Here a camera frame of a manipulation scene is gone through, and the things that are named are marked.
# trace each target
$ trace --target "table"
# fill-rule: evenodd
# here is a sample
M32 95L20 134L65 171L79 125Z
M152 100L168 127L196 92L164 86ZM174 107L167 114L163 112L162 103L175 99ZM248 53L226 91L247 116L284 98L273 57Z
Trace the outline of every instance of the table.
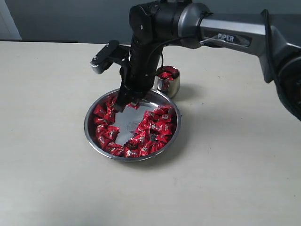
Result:
M103 45L0 42L1 226L283 226L301 222L301 127L255 56L167 47L181 71L180 134L157 158L121 163L84 134L119 67Z

